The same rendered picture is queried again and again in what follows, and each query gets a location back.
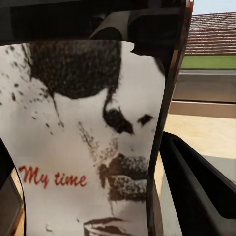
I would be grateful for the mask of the bottle of coffee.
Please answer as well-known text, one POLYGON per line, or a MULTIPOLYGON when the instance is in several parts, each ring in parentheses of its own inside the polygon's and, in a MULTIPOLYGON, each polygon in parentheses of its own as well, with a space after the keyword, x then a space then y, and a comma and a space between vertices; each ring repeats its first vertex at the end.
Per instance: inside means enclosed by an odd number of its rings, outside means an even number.
POLYGON ((0 140, 24 236, 164 236, 154 173, 194 0, 0 0, 0 140))

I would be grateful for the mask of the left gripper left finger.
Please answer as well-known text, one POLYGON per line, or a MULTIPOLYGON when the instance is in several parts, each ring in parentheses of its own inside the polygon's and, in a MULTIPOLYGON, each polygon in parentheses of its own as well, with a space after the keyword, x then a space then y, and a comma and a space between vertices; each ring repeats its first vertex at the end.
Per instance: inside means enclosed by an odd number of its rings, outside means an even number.
POLYGON ((4 186, 14 169, 14 164, 0 140, 0 189, 4 186))

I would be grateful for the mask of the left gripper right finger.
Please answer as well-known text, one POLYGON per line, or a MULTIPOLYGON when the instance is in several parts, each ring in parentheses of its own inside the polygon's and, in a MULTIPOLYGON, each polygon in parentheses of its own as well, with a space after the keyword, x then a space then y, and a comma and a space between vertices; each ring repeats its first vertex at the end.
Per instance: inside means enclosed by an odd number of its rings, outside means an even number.
POLYGON ((236 185, 177 135, 159 152, 182 236, 236 236, 236 185))

